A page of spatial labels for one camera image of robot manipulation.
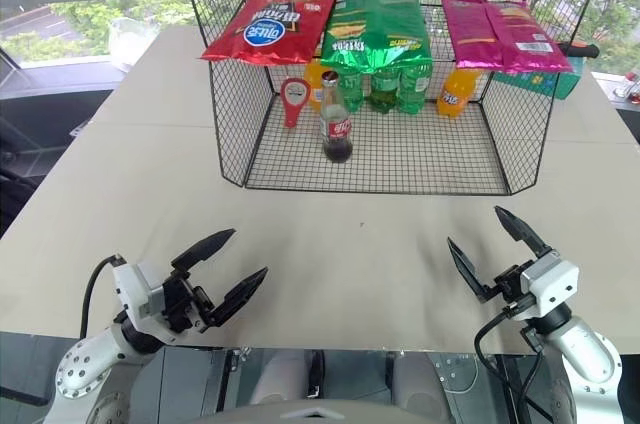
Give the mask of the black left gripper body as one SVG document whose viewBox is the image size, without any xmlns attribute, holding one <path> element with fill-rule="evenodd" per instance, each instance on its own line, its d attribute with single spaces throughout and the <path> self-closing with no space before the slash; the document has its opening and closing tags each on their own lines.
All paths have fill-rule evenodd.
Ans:
<svg viewBox="0 0 640 424">
<path fill-rule="evenodd" d="M 194 327 L 197 320 L 207 324 L 208 315 L 214 310 L 214 304 L 205 290 L 200 286 L 192 286 L 189 277 L 188 271 L 174 269 L 162 284 L 162 314 L 169 328 L 178 334 Z"/>
</svg>

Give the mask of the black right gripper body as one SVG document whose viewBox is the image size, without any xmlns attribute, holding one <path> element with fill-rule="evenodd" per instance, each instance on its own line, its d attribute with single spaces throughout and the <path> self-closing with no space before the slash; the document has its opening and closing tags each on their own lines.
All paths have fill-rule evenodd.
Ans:
<svg viewBox="0 0 640 424">
<path fill-rule="evenodd" d="M 515 302 L 526 294 L 521 284 L 521 275 L 533 264 L 533 260 L 528 260 L 521 265 L 513 265 L 494 279 L 505 302 Z"/>
</svg>

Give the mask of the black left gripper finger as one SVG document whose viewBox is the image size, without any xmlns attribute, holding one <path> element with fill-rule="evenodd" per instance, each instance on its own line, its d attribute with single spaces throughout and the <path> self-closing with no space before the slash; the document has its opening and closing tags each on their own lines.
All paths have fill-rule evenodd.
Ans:
<svg viewBox="0 0 640 424">
<path fill-rule="evenodd" d="M 222 249 L 235 232 L 233 228 L 225 229 L 201 239 L 173 259 L 171 266 L 175 270 L 190 270 Z"/>
<path fill-rule="evenodd" d="M 224 300 L 219 306 L 205 314 L 206 324 L 209 327 L 222 327 L 249 302 L 263 283 L 267 273 L 268 268 L 263 267 L 233 287 L 224 296 Z"/>
</svg>

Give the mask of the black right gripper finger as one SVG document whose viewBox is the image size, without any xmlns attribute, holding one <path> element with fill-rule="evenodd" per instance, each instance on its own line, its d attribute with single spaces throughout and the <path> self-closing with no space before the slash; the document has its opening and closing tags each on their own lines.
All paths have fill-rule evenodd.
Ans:
<svg viewBox="0 0 640 424">
<path fill-rule="evenodd" d="M 541 258 L 552 248 L 522 219 L 501 206 L 494 211 L 505 231 L 516 242 L 523 242 L 537 258 Z"/>
<path fill-rule="evenodd" d="M 468 256 L 450 238 L 447 245 L 454 261 L 454 265 L 464 281 L 481 303 L 485 303 L 496 296 L 496 288 L 480 282 L 476 275 L 476 268 Z"/>
</svg>

